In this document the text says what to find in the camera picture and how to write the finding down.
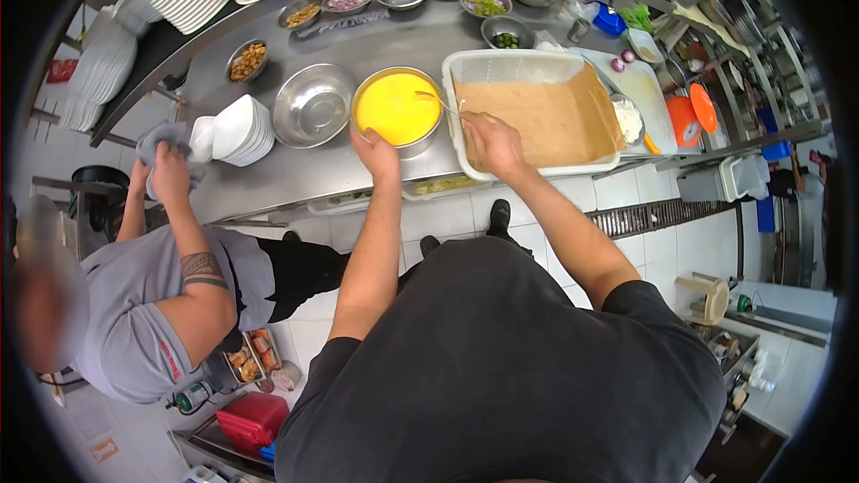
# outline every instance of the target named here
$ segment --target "hand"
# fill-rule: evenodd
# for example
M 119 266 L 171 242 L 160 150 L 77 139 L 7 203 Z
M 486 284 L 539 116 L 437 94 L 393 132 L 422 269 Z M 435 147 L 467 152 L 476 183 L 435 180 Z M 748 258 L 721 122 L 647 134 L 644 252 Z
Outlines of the hand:
M 188 202 L 188 191 L 191 189 L 188 162 L 178 149 L 165 141 L 159 142 L 156 150 L 152 188 L 165 209 Z
M 150 170 L 151 167 L 149 165 L 144 165 L 139 158 L 134 160 L 132 178 L 131 182 L 128 184 L 129 196 L 140 196 L 143 198 L 146 195 L 146 178 L 149 177 Z
M 382 181 L 400 182 L 400 156 L 397 154 L 397 148 L 388 144 L 381 134 L 369 127 L 364 131 L 366 140 L 361 138 L 354 127 L 349 128 L 349 134 L 352 137 L 352 147 L 373 176 L 374 184 Z
M 532 169 L 525 162 L 522 152 L 522 139 L 519 131 L 492 114 L 481 112 L 462 112 L 462 130 L 468 142 L 474 146 L 480 162 L 490 172 L 509 182 Z

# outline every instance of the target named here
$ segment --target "brown paper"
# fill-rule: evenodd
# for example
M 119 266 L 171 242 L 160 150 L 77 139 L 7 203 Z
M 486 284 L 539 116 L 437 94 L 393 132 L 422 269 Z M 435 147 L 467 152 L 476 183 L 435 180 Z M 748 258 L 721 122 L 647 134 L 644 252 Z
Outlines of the brown paper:
M 596 70 L 583 70 L 563 84 L 519 80 L 462 84 L 454 78 L 460 110 L 488 112 L 515 127 L 525 160 L 537 168 L 581 165 L 622 151 L 624 135 Z M 486 171 L 466 140 L 468 162 Z

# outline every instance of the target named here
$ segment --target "tribal tattoo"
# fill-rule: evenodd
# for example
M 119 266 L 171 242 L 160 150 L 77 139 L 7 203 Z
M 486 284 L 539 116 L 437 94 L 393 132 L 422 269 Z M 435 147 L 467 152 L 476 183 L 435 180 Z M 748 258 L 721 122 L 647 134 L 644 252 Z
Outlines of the tribal tattoo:
M 211 252 L 188 254 L 179 262 L 185 285 L 202 283 L 229 289 L 224 281 L 221 267 L 217 263 L 217 258 Z

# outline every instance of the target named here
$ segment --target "spoon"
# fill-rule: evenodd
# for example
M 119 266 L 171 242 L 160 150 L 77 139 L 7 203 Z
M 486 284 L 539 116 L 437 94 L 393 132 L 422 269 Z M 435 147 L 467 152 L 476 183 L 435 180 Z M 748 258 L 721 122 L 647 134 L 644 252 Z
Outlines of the spoon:
M 435 97 L 436 99 L 438 99 L 438 102 L 440 102 L 445 109 L 450 110 L 454 115 L 458 116 L 460 120 L 465 120 L 465 118 L 463 118 L 461 115 L 459 115 L 459 112 L 448 107 L 445 104 L 445 102 L 442 101 L 442 98 L 436 96 L 434 93 L 429 93 L 428 91 L 415 90 L 415 95 Z

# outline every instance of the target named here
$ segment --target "yellow egg mixture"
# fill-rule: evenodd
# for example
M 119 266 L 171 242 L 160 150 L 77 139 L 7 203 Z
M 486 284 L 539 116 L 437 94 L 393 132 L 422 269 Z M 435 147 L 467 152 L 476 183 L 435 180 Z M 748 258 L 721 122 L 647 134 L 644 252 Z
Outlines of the yellow egg mixture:
M 415 90 L 438 94 L 435 86 L 411 73 L 394 73 L 373 82 L 358 100 L 356 119 L 362 133 L 370 127 L 392 145 L 405 145 L 427 134 L 442 104 Z

